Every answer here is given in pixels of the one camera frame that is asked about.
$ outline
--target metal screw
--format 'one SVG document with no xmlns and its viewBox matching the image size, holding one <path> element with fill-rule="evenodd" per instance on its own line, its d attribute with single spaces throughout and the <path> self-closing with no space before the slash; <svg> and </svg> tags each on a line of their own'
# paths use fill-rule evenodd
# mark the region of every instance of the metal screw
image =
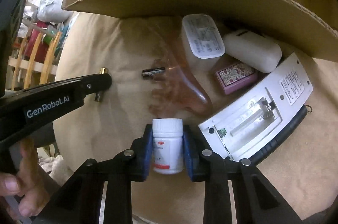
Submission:
<svg viewBox="0 0 338 224">
<path fill-rule="evenodd" d="M 244 165 L 244 166 L 250 166 L 251 165 L 251 161 L 247 158 L 244 158 L 241 160 L 241 163 Z"/>
<path fill-rule="evenodd" d="M 202 151 L 202 154 L 203 154 L 204 156 L 211 156 L 211 155 L 212 155 L 212 151 L 210 151 L 210 150 L 203 150 L 203 151 Z"/>
<path fill-rule="evenodd" d="M 96 163 L 95 159 L 87 159 L 86 160 L 86 166 L 92 166 Z"/>
<path fill-rule="evenodd" d="M 123 154 L 124 156 L 133 156 L 135 153 L 133 150 L 125 150 Z"/>
</svg>

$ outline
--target bottle label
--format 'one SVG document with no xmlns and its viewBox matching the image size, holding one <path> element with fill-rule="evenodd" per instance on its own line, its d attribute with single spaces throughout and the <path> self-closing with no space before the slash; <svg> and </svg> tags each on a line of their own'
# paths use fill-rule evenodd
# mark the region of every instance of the bottle label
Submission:
<svg viewBox="0 0 338 224">
<path fill-rule="evenodd" d="M 170 141 L 154 138 L 153 152 L 155 168 L 170 169 Z"/>
</svg>

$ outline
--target white medicine bottle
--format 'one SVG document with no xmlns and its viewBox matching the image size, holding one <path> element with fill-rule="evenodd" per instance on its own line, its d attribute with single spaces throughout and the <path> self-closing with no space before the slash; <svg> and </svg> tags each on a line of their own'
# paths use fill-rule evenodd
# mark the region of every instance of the white medicine bottle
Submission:
<svg viewBox="0 0 338 224">
<path fill-rule="evenodd" d="M 183 170 L 182 119 L 153 119 L 154 171 L 175 174 Z"/>
</svg>

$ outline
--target battery compartment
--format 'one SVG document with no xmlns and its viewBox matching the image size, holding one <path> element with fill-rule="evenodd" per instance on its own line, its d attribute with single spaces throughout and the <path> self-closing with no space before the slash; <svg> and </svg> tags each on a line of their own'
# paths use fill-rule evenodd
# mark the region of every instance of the battery compartment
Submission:
<svg viewBox="0 0 338 224">
<path fill-rule="evenodd" d="M 238 156 L 246 144 L 253 139 L 259 142 L 260 138 L 263 139 L 282 122 L 278 109 L 267 89 L 265 90 L 266 95 L 253 97 L 214 126 L 230 156 L 234 154 Z"/>
</svg>

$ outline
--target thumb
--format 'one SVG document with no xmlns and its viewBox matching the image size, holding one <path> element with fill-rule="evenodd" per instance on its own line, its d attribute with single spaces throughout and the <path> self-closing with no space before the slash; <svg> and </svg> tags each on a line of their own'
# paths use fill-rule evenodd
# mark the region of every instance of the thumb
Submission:
<svg viewBox="0 0 338 224">
<path fill-rule="evenodd" d="M 0 173 L 0 196 L 16 195 L 20 192 L 20 184 L 14 175 Z"/>
</svg>

